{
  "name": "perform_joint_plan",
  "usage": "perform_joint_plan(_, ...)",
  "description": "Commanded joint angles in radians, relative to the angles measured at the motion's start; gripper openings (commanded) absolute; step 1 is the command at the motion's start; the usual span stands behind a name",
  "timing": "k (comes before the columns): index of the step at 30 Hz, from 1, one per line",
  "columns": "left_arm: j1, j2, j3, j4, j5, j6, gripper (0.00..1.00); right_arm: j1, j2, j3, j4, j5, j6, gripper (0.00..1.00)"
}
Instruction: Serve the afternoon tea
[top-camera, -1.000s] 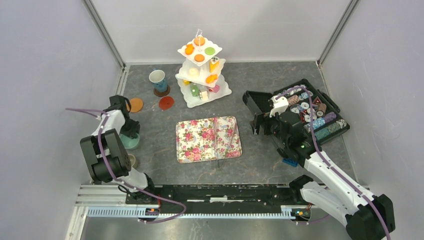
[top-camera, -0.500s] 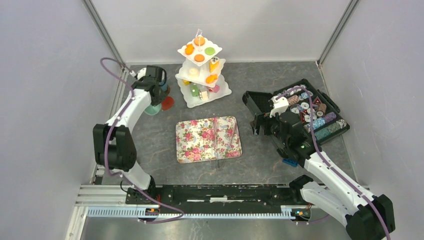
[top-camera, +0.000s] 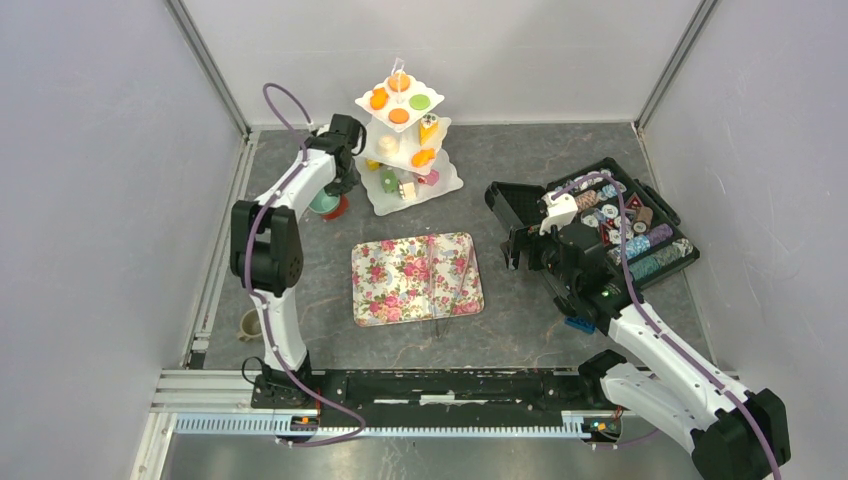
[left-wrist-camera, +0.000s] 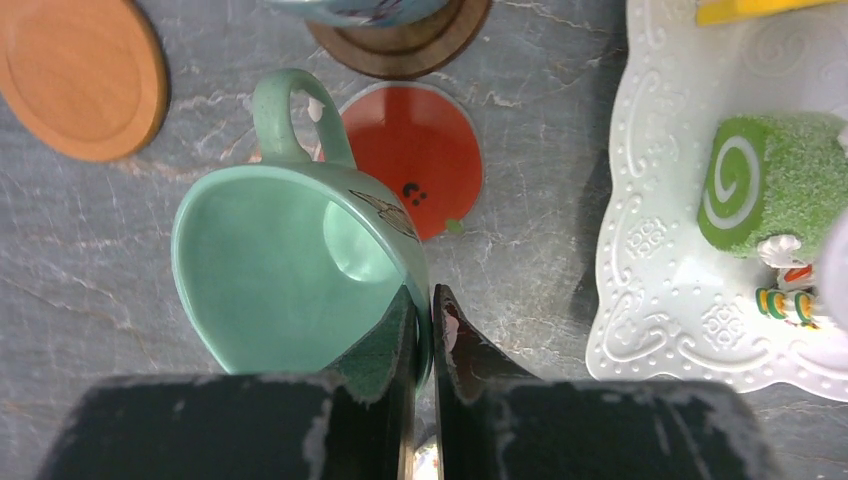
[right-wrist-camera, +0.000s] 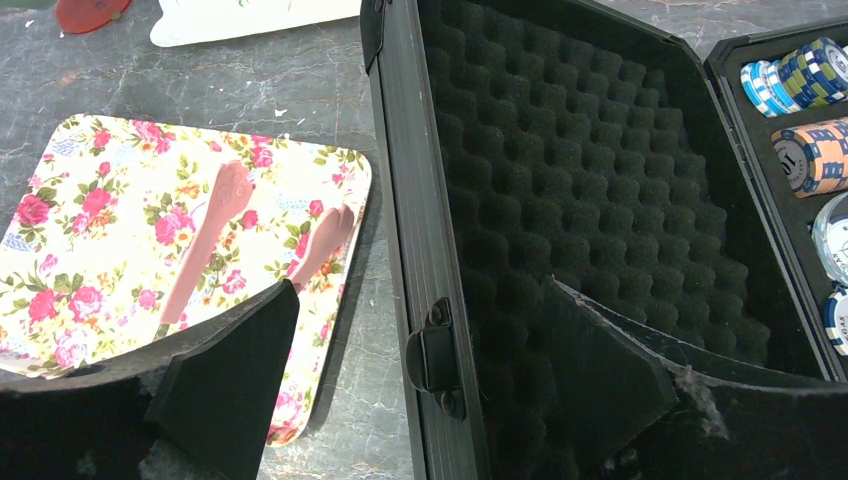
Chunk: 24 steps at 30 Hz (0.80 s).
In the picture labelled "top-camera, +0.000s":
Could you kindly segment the cream cupcake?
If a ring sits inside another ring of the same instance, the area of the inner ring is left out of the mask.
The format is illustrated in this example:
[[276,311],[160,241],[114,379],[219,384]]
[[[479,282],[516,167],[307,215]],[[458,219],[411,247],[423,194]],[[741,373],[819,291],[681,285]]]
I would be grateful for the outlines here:
[[396,155],[399,151],[399,148],[399,140],[393,135],[381,136],[376,144],[377,153],[385,157],[391,157],[393,155]]

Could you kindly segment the green toy cake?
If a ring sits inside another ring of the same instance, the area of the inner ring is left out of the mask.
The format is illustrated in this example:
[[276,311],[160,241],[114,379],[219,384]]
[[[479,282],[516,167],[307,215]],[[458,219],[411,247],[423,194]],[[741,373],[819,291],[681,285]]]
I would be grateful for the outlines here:
[[386,194],[398,193],[399,180],[393,169],[386,168],[380,171],[380,185]]

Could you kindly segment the mint green cup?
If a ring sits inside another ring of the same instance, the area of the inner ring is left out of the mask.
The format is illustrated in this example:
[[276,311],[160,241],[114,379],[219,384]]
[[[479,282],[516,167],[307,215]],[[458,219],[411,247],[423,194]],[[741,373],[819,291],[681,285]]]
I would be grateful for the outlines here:
[[312,201],[308,208],[321,216],[333,214],[341,205],[341,197],[339,195],[331,195],[324,189],[321,189]]

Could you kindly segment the green macaron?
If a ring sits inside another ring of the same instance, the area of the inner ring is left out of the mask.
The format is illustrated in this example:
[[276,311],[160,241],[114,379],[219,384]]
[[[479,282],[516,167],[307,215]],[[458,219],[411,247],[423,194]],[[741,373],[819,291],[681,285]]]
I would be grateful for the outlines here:
[[426,94],[413,95],[409,101],[409,107],[416,111],[428,110],[431,105],[430,97]]

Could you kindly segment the pink toy cake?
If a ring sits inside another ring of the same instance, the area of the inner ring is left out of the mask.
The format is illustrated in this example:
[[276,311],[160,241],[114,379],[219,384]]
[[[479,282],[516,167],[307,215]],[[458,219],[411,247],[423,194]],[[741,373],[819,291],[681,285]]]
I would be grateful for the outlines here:
[[417,182],[426,186],[435,186],[440,180],[440,173],[436,169],[431,169],[426,175],[418,175]]

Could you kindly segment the pink metal tongs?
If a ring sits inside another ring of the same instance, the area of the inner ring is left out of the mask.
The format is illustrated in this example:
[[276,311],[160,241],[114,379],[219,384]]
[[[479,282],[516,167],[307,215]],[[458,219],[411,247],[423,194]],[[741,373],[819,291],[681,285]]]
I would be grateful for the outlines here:
[[472,236],[467,232],[429,235],[426,240],[428,297],[426,319],[436,339],[449,332],[451,319],[480,313],[485,305]]

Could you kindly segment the olive brown cup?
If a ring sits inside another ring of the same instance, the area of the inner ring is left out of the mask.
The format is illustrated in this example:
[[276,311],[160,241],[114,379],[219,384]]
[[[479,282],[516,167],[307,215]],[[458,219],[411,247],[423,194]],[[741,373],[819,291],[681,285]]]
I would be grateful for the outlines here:
[[236,338],[241,342],[251,342],[262,338],[262,325],[255,309],[246,311],[238,326]]

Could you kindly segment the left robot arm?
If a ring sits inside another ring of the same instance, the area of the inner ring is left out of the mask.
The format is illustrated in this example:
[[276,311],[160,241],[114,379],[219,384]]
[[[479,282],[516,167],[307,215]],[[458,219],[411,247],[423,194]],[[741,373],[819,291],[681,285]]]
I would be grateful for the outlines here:
[[309,136],[293,164],[254,200],[231,208],[230,269],[261,318],[264,368],[275,392],[290,407],[306,405],[314,394],[308,351],[300,333],[295,286],[304,267],[298,221],[321,194],[343,200],[359,183],[354,156],[367,132],[357,119],[332,117],[327,129]]

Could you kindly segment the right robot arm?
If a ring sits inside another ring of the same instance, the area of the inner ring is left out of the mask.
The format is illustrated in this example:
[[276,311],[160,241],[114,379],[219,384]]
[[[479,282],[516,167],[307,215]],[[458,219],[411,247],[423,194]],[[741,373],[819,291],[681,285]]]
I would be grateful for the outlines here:
[[591,408],[630,410],[675,440],[704,479],[778,479],[791,457],[784,402],[754,392],[690,347],[611,264],[597,231],[581,223],[511,227],[501,245],[508,268],[522,259],[544,275],[562,312],[574,314],[647,367],[606,350],[578,368],[577,392]]

